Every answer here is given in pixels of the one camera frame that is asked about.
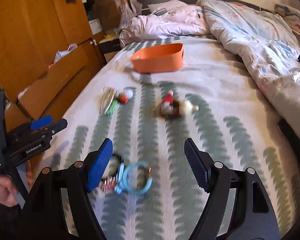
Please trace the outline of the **person's left hand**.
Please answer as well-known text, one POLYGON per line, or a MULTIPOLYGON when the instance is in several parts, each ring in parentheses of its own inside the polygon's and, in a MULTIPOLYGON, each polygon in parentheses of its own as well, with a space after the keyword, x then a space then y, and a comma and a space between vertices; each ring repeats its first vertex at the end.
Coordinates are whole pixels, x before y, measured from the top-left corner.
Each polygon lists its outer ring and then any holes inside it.
POLYGON ((13 207, 18 204, 14 195, 18 193, 10 177, 0 174, 0 204, 13 207))

